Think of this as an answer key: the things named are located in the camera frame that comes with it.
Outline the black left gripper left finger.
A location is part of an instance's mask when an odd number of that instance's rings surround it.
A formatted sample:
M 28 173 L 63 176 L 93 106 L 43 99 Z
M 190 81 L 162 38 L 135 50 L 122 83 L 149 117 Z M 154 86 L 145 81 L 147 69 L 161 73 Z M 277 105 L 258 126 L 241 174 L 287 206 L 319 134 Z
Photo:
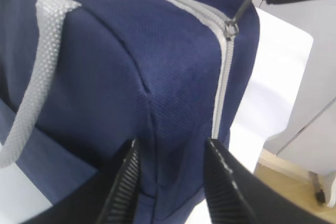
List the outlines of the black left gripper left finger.
M 97 223 L 133 223 L 138 203 L 141 165 L 134 139 L 113 182 Z

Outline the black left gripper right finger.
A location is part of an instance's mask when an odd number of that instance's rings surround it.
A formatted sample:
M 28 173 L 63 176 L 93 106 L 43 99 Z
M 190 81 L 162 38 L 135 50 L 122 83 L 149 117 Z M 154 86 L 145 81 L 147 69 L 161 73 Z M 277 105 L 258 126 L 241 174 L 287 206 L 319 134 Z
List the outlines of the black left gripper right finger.
M 205 144 L 204 194 L 212 223 L 325 223 L 247 170 L 217 139 Z

